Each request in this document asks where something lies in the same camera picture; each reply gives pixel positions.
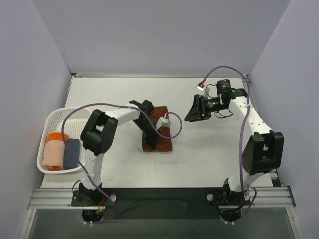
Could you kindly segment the brown towel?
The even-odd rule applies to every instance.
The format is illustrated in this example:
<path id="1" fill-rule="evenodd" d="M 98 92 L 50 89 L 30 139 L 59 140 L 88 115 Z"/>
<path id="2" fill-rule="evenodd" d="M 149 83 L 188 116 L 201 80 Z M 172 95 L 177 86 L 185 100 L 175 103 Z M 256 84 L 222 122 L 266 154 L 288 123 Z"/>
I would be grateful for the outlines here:
<path id="1" fill-rule="evenodd" d="M 168 112 L 167 106 L 158 106 L 154 107 L 154 111 L 149 116 L 151 122 L 156 125 L 157 121 L 160 119 L 160 117 L 164 117 L 164 115 Z M 159 129 L 159 133 L 161 133 L 164 136 L 171 137 L 170 128 L 167 127 L 161 127 Z M 146 140 L 142 139 L 142 150 L 144 152 L 172 152 L 173 150 L 173 144 L 171 139 L 164 139 L 162 137 L 159 137 L 156 135 L 156 144 L 155 147 L 148 146 L 146 144 Z"/>

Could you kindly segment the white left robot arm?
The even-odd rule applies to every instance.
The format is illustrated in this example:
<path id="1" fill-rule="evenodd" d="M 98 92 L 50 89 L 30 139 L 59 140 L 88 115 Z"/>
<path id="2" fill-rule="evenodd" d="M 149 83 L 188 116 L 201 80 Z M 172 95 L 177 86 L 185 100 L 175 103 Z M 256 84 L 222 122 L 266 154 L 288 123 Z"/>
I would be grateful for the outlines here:
<path id="1" fill-rule="evenodd" d="M 91 113 L 80 137 L 86 151 L 84 166 L 90 178 L 86 177 L 81 181 L 79 193 L 89 205 L 95 205 L 101 199 L 101 193 L 96 188 L 102 185 L 103 157 L 112 146 L 117 127 L 133 121 L 142 131 L 142 142 L 155 149 L 159 136 L 147 120 L 153 111 L 154 106 L 150 101 L 139 103 L 132 100 L 124 108 L 106 112 L 96 109 Z"/>

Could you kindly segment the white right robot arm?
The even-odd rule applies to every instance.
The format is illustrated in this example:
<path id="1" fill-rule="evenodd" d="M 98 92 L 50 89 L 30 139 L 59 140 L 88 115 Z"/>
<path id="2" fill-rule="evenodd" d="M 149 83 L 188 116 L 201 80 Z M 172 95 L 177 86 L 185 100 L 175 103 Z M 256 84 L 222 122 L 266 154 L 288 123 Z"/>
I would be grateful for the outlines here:
<path id="1" fill-rule="evenodd" d="M 242 123 L 239 136 L 239 171 L 226 179 L 228 186 L 221 191 L 223 202 L 232 204 L 249 186 L 264 174 L 278 169 L 282 161 L 284 136 L 274 132 L 250 103 L 248 92 L 231 87 L 230 80 L 216 83 L 217 96 L 208 93 L 194 95 L 186 122 L 208 120 L 213 113 L 228 110 Z"/>

